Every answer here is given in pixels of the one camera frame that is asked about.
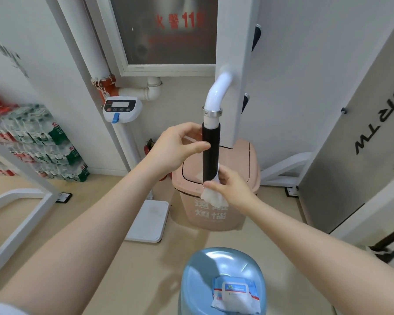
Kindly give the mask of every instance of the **glass panel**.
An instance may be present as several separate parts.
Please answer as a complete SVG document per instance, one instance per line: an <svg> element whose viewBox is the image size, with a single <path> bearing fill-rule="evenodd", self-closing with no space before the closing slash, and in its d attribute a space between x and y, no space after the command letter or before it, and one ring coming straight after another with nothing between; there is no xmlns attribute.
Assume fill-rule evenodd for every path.
<svg viewBox="0 0 394 315"><path fill-rule="evenodd" d="M129 64L215 64L218 0L111 0Z"/></svg>

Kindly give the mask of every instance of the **blue trash can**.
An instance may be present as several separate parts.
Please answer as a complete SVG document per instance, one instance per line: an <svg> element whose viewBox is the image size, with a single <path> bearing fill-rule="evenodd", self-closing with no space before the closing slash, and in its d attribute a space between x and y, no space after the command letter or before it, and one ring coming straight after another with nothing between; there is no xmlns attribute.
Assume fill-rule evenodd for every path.
<svg viewBox="0 0 394 315"><path fill-rule="evenodd" d="M212 280L221 274L253 280L260 296L261 314L267 312L266 284L252 257L238 250L212 247L194 253L185 266L178 314L225 315L226 312L210 306L213 301Z"/></svg>

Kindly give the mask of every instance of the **scale platform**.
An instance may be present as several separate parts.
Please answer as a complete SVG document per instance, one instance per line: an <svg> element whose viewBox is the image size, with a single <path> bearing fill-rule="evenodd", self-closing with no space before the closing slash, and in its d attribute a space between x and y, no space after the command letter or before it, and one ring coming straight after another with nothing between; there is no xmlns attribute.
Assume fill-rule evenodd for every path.
<svg viewBox="0 0 394 315"><path fill-rule="evenodd" d="M162 239L169 203L145 200L124 240L157 243Z"/></svg>

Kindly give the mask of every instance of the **beige floor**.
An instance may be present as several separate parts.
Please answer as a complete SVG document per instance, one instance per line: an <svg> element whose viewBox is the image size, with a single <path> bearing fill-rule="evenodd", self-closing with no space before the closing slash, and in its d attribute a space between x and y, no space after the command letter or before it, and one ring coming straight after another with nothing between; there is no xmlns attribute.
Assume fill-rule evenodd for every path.
<svg viewBox="0 0 394 315"><path fill-rule="evenodd" d="M73 193L69 203L55 204L0 271L0 288L50 237L79 216L114 186L120 177L91 175L85 183L54 181L60 191ZM27 187L20 177L0 177L0 193ZM231 247L260 266L267 285L268 314L333 314L329 302L301 275L275 244L250 219L241 230L210 232L191 226L179 193L169 179L158 183L155 199L168 201L170 214L162 241L124 242L84 314L176 314L181 271L197 250ZM280 211L301 219L294 198L283 188L261 187L258 196ZM18 200L0 210L0 245L33 209L38 200Z"/></svg>

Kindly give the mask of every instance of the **pipe elbow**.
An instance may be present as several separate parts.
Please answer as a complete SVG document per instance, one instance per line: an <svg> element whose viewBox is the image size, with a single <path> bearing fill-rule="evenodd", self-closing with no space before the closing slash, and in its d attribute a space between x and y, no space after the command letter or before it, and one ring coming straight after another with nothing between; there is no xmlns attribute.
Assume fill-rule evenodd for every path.
<svg viewBox="0 0 394 315"><path fill-rule="evenodd" d="M233 75L230 72L224 72L219 75L207 94L205 110L218 111L221 109L221 103L226 91L232 84Z"/></svg>
<svg viewBox="0 0 394 315"><path fill-rule="evenodd" d="M162 81L160 77L149 76L147 78L147 87L144 89L146 100L155 100L162 91Z"/></svg>
<svg viewBox="0 0 394 315"><path fill-rule="evenodd" d="M118 93L121 96L133 96L139 100L155 100L162 91L162 81L160 77L149 76L147 78L147 87L144 88L119 88Z"/></svg>

